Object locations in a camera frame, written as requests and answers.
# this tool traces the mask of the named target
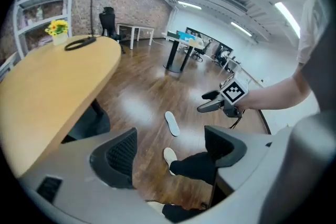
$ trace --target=potted plant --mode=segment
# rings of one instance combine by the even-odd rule
[[[65,20],[53,20],[45,31],[52,36],[54,45],[60,45],[68,39],[68,22]]]

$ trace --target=fluorescent light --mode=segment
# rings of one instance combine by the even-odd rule
[[[242,27],[240,27],[239,25],[235,24],[234,22],[231,22],[231,24],[234,26],[234,27],[237,27],[239,30],[243,31],[246,35],[248,35],[249,37],[251,37],[252,35],[246,31],[245,29],[243,29]]]
[[[275,7],[284,15],[286,20],[289,22],[289,24],[292,26],[294,29],[295,33],[297,36],[300,38],[300,26],[299,24],[295,21],[294,17],[291,15],[289,10],[285,7],[285,5],[282,2],[278,2],[275,4]]]
[[[193,4],[185,3],[185,2],[182,2],[182,1],[177,1],[177,2],[181,5],[184,5],[184,6],[189,6],[189,7],[193,7],[193,8],[197,8],[197,9],[202,9],[201,7],[198,7],[198,6],[193,5]]]

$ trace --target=white vase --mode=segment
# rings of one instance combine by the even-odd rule
[[[65,33],[61,33],[61,34],[58,34],[56,36],[52,36],[52,41],[53,41],[55,46],[63,44],[67,40],[68,40],[68,34],[65,34]]]

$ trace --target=white marker cube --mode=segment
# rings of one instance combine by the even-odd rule
[[[232,74],[225,81],[219,92],[231,105],[237,103],[248,93],[246,80],[239,77],[238,73]]]

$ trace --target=black pants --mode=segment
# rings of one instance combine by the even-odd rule
[[[197,153],[182,161],[173,161],[170,165],[170,171],[175,175],[203,180],[210,185],[215,183],[216,168],[208,152]],[[177,205],[165,205],[162,214],[171,222],[178,223],[192,218],[203,211],[199,209],[185,210],[182,206]]]

